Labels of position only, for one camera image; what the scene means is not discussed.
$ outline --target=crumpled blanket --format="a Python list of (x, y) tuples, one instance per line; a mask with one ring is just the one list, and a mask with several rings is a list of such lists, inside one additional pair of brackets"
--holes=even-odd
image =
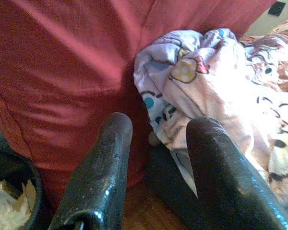
[(134, 83), (194, 193), (186, 125), (205, 115), (220, 122), (288, 207), (288, 21), (241, 42), (225, 28), (170, 32), (137, 55)]

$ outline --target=red cushion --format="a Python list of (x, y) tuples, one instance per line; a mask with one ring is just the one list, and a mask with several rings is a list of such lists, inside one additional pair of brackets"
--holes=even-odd
[(102, 120), (133, 122), (128, 185), (144, 176), (151, 130), (133, 85), (136, 53), (176, 29), (240, 37), (274, 0), (0, 0), (0, 127), (39, 168), (56, 207)]

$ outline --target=hardwood floor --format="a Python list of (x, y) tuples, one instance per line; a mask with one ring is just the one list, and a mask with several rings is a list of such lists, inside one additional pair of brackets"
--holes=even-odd
[(144, 182), (126, 193), (123, 230), (186, 230), (182, 221)]

